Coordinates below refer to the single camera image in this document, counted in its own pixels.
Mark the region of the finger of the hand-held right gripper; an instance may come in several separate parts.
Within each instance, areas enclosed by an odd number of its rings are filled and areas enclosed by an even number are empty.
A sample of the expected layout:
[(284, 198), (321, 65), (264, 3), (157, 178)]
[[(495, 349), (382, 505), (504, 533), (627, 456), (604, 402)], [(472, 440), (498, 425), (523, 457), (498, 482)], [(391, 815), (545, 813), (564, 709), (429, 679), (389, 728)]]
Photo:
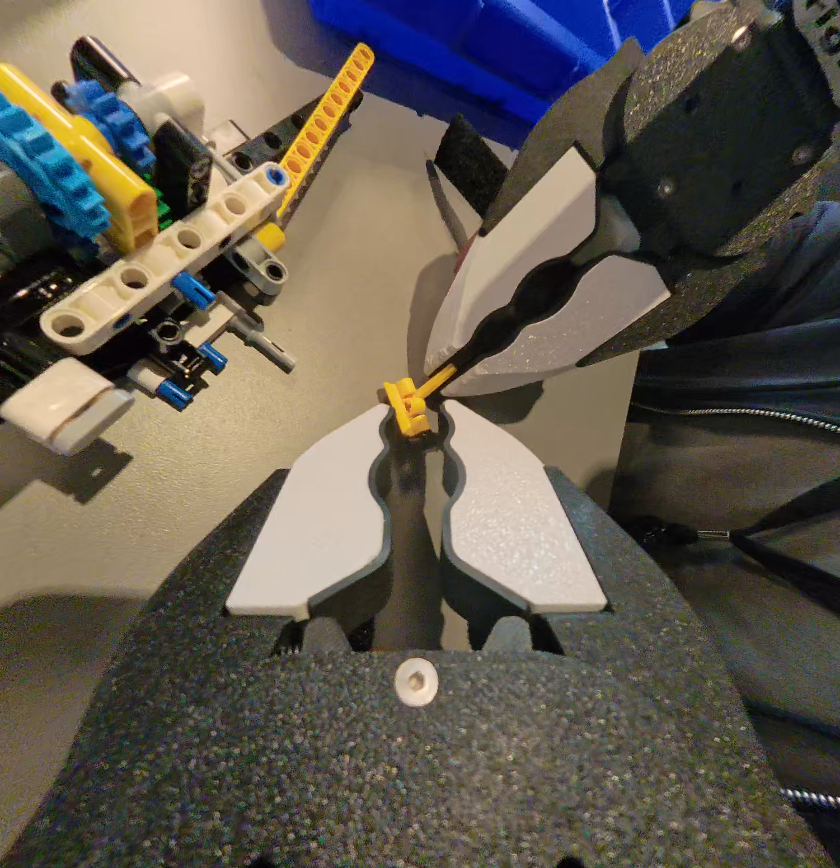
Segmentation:
[(510, 346), (451, 379), (441, 393), (446, 397), (495, 394), (571, 370), (669, 298), (671, 293), (655, 266), (608, 255), (580, 278), (561, 309), (527, 325)]
[(424, 371), (469, 343), (490, 314), (507, 306), (534, 268), (569, 255), (597, 222), (596, 174), (571, 146), (495, 225), (470, 245), (430, 333)]

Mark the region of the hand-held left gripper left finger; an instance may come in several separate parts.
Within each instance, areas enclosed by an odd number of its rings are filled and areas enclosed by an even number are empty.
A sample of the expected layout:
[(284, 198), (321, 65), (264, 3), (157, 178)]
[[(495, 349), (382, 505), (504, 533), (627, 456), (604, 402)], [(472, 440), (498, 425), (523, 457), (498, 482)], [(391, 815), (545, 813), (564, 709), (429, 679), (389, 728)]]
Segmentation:
[(304, 621), (383, 567), (391, 526), (375, 475), (389, 451), (391, 415), (373, 406), (295, 461), (227, 597), (228, 613)]

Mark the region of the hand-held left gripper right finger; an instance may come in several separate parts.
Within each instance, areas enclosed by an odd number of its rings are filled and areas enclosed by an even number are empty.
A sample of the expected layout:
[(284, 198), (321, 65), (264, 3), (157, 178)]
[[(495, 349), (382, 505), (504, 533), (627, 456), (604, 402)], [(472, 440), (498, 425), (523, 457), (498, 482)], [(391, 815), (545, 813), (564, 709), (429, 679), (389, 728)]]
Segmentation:
[(607, 598), (542, 461), (456, 400), (441, 411), (454, 481), (442, 515), (447, 558), (517, 610), (602, 611)]

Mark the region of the yellow lego connector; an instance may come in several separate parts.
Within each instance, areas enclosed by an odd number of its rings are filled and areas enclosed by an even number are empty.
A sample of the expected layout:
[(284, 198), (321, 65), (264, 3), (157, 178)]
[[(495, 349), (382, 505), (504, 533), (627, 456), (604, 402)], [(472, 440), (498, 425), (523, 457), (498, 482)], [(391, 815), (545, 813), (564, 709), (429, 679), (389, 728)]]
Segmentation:
[(385, 396), (404, 437), (417, 438), (431, 430), (426, 415), (426, 398), (434, 389), (430, 384), (417, 387), (410, 377), (383, 384)]

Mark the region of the blue plastic bin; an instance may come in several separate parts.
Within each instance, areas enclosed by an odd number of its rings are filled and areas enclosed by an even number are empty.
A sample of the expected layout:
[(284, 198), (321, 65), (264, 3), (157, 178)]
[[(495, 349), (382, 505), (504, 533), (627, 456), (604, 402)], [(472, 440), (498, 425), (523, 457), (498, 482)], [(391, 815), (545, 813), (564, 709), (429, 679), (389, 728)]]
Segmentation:
[(528, 129), (629, 39), (648, 53), (687, 1), (310, 1), (316, 22), (377, 55), (373, 92), (417, 114), (460, 109)]

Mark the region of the partly built lego vehicle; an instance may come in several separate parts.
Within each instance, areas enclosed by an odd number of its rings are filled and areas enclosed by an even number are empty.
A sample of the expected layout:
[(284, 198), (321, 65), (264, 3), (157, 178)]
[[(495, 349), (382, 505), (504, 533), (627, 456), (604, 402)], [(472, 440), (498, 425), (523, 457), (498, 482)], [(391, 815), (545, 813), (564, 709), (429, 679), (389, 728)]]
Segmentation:
[(0, 424), (61, 457), (143, 393), (183, 411), (226, 332), (290, 373), (257, 310), (281, 293), (284, 229), (349, 126), (375, 55), (254, 138), (204, 131), (180, 73), (139, 80), (99, 39), (45, 92), (0, 62)]

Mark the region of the navy zip jacket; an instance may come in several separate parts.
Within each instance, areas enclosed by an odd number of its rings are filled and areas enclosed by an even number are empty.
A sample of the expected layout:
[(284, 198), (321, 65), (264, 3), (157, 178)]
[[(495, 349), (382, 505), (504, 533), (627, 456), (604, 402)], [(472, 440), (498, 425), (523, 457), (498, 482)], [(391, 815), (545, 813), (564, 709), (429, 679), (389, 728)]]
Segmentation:
[[(794, 218), (744, 288), (662, 347), (642, 353), (631, 402), (637, 397), (662, 409), (840, 416), (840, 202), (821, 201)], [(840, 795), (787, 787), (775, 777), (786, 789), (811, 793), (797, 797), (797, 807), (840, 866), (840, 808), (817, 804), (817, 796)]]

